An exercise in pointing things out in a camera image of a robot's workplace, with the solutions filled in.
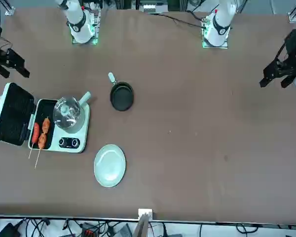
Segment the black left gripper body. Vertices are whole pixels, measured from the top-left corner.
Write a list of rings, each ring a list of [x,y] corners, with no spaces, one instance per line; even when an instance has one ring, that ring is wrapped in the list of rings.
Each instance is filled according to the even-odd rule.
[[[287,57],[281,60],[279,56],[284,49]],[[296,29],[292,30],[284,39],[283,45],[276,54],[276,64],[280,69],[296,69]]]

